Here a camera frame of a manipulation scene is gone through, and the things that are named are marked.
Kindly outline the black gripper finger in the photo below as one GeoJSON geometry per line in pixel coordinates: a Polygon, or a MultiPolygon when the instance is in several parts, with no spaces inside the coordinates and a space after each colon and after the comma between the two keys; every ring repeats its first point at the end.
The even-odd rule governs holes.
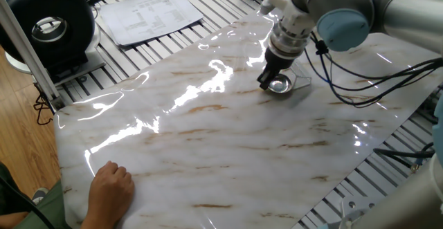
{"type": "Polygon", "coordinates": [[[268,89],[271,82],[275,79],[275,77],[278,75],[277,71],[268,71],[265,78],[265,89],[268,89]]]}
{"type": "Polygon", "coordinates": [[[263,72],[257,78],[257,81],[260,83],[261,89],[267,90],[269,87],[269,83],[271,81],[271,71],[264,69],[263,72]]]}

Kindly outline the person's bare hand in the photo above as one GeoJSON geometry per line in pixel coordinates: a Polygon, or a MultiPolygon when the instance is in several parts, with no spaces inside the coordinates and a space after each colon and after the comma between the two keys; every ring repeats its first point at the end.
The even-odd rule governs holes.
{"type": "Polygon", "coordinates": [[[87,216],[114,225],[128,211],[134,196],[132,174],[108,161],[96,173],[89,190],[87,216]]]}

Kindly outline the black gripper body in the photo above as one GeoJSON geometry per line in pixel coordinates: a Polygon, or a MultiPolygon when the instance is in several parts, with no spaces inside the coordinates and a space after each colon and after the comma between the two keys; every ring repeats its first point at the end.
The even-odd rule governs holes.
{"type": "Polygon", "coordinates": [[[293,63],[294,58],[284,58],[283,56],[279,56],[268,47],[265,51],[265,60],[266,66],[264,72],[279,73],[281,70],[289,68],[293,63]]]}

